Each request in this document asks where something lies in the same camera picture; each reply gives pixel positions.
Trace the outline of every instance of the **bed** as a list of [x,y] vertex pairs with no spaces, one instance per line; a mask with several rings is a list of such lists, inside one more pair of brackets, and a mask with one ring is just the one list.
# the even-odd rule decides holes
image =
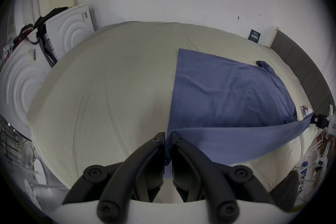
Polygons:
[[[179,48],[242,63],[267,62],[300,106],[311,107],[291,68],[272,49],[204,26],[127,22],[105,27],[73,48],[52,69],[27,113],[32,141],[68,188],[90,165],[124,161],[158,132],[166,132]],[[299,137],[250,167],[267,191],[284,178],[317,134]],[[180,202],[164,184],[158,202]]]

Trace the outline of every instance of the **sticker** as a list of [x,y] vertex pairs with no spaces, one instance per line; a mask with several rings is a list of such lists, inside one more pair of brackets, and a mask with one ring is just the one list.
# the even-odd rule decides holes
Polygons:
[[28,54],[33,59],[33,61],[36,60],[36,49],[30,49],[30,50],[28,50]]
[[48,36],[47,33],[44,35],[44,39],[45,39],[45,41],[47,42],[47,44],[48,44],[48,46],[49,46],[49,50],[50,50],[50,51],[54,50],[54,47],[53,47],[53,45],[51,44],[51,41],[50,41],[49,36]]
[[251,40],[255,43],[258,43],[259,37],[260,37],[260,33],[251,29],[250,36],[249,36],[248,40]]
[[82,18],[83,18],[83,20],[87,19],[87,14],[86,14],[86,12],[83,12],[83,13],[82,13]]

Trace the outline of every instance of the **white plastic part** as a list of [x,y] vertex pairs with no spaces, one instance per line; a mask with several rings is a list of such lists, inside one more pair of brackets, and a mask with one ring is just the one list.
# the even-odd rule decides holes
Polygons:
[[[28,35],[32,41],[36,31]],[[39,45],[22,41],[0,73],[0,111],[22,135],[31,138],[26,114],[35,94],[51,70]]]
[[36,174],[37,182],[39,182],[40,185],[46,185],[47,178],[45,176],[43,165],[39,159],[36,159],[34,161],[34,170],[38,172],[38,174]]
[[[275,205],[259,202],[237,201],[240,214],[234,224],[284,224],[289,223],[296,213],[286,213]],[[98,201],[67,204],[53,212],[46,212],[58,224],[102,224],[97,216]],[[183,204],[155,204],[130,200],[126,223],[192,223],[207,224],[207,203],[203,201]]]
[[89,5],[67,9],[47,20],[45,26],[57,60],[95,31]]
[[327,128],[327,136],[332,135],[333,137],[336,137],[336,115],[333,115],[333,106],[330,105],[329,107],[329,115],[327,117],[327,120],[329,120],[329,125]]
[[24,185],[25,185],[25,187],[26,187],[26,191],[27,191],[27,194],[28,194],[28,196],[29,196],[31,202],[32,202],[38,209],[40,209],[40,210],[42,211],[42,208],[41,208],[39,202],[38,202],[37,199],[36,199],[35,193],[34,193],[33,189],[31,188],[31,186],[30,186],[30,184],[29,184],[29,182],[28,182],[27,179],[24,180]]

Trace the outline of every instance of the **black screw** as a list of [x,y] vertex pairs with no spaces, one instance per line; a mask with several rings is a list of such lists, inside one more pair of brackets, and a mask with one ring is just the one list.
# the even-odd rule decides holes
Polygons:
[[231,222],[237,219],[238,214],[239,208],[233,202],[226,202],[218,207],[218,217],[221,220]]
[[100,170],[97,169],[97,168],[94,168],[94,169],[92,169],[92,170],[89,172],[89,175],[90,175],[91,177],[99,177],[101,174],[102,174],[102,171],[100,171]]
[[240,177],[240,178],[244,178],[247,176],[247,172],[243,169],[238,169],[236,172],[235,172],[236,176]]
[[115,221],[120,215],[120,209],[113,202],[101,201],[98,204],[97,215],[102,221]]

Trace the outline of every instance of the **white appliance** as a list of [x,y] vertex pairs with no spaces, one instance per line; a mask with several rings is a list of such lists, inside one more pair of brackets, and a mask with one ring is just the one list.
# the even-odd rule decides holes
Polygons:
[[[35,41],[36,30],[28,38]],[[50,70],[40,46],[24,40],[10,55],[0,73],[0,114],[29,139],[31,134],[26,114]]]
[[45,26],[46,41],[57,60],[95,31],[89,5],[69,8],[47,20]]

